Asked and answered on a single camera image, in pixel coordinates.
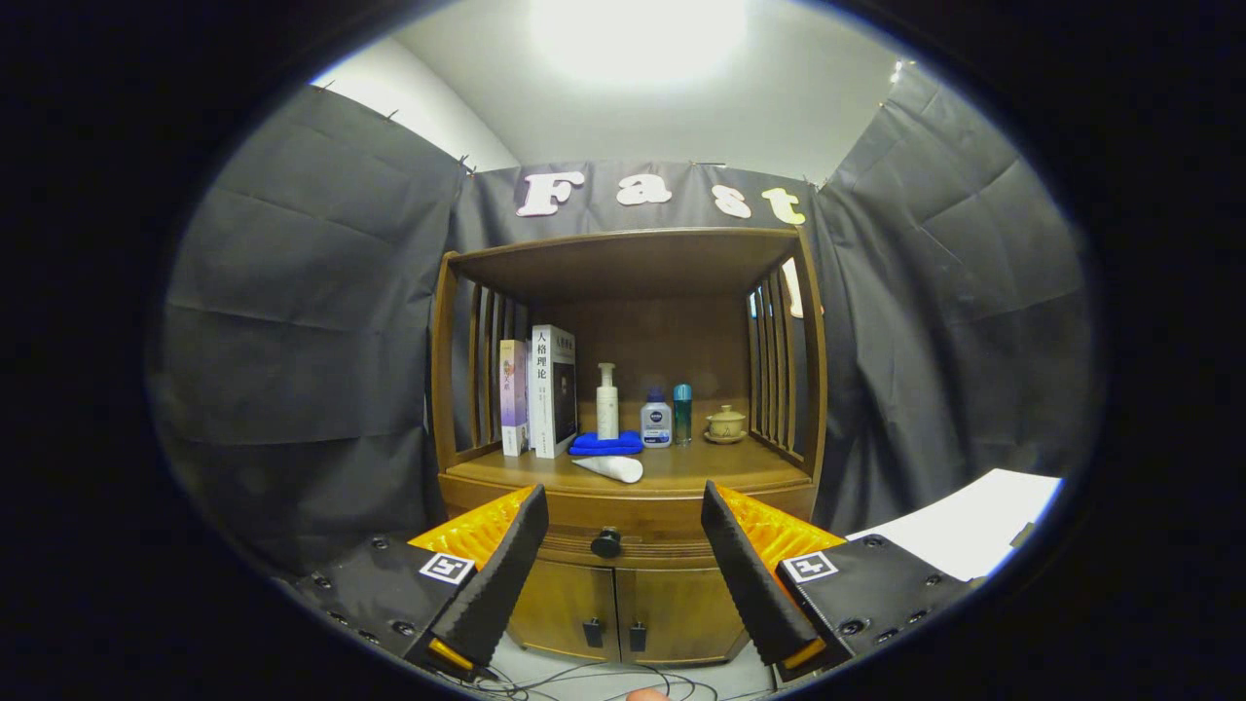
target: ceramic teapot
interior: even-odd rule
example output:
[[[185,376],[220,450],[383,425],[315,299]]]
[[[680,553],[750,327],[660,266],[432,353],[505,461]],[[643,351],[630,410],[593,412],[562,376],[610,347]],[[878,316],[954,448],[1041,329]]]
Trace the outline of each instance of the ceramic teapot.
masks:
[[[744,415],[731,411],[730,405],[723,405],[723,411],[706,417],[709,435],[714,438],[736,438],[744,436]]]

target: black curtain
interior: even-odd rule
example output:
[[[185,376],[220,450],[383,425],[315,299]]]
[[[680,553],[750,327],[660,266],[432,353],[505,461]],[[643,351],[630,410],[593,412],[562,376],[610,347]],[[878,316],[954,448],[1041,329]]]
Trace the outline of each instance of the black curtain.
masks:
[[[586,183],[557,213],[517,215],[526,176],[567,171]],[[638,173],[662,176],[670,199],[621,204],[619,181]],[[736,188],[751,215],[715,207],[716,184]],[[906,68],[821,188],[645,161],[467,178],[406,128],[307,87],[233,156],[182,242],[152,376],[174,469],[285,572],[309,572],[373,533],[419,533],[444,518],[425,430],[444,250],[649,227],[787,227],[761,197],[775,187],[807,217],[825,305],[817,525],[852,533],[992,468],[1063,476],[1085,457],[1103,374],[1080,239],[998,129]],[[459,305],[466,316],[466,295]],[[462,390],[466,324],[456,331]]]
[[[1064,477],[1089,457],[1105,374],[1084,239],[978,110],[906,66],[817,213],[817,525],[854,533],[993,468]]]
[[[461,179],[409,129],[305,87],[193,214],[151,376],[159,428],[196,501],[280,572],[444,519],[425,388]]]

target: ceiling light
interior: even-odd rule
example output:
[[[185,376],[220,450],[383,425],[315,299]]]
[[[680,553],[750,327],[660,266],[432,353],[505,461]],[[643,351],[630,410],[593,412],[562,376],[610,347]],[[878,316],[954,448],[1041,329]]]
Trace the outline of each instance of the ceiling light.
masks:
[[[744,39],[743,0],[532,0],[530,19],[558,72],[608,87],[705,77]]]

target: cabinet door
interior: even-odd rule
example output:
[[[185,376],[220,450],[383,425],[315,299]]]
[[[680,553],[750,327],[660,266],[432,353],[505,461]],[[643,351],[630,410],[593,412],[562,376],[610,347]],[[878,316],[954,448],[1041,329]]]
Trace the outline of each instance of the cabinet door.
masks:
[[[597,619],[601,647],[584,624]],[[618,624],[614,615],[613,572],[537,560],[507,628],[526,647],[576,655],[594,661],[618,661]]]
[[[720,662],[748,641],[718,569],[618,569],[614,579],[624,662]],[[633,651],[635,624],[644,626],[644,649]]]

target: white pump bottle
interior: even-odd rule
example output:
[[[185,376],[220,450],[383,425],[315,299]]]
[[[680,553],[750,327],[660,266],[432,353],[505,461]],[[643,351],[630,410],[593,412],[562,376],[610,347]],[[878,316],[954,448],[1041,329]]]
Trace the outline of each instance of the white pump bottle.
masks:
[[[614,387],[614,364],[597,364],[602,370],[602,386],[597,388],[597,438],[616,441],[619,437],[619,390]]]

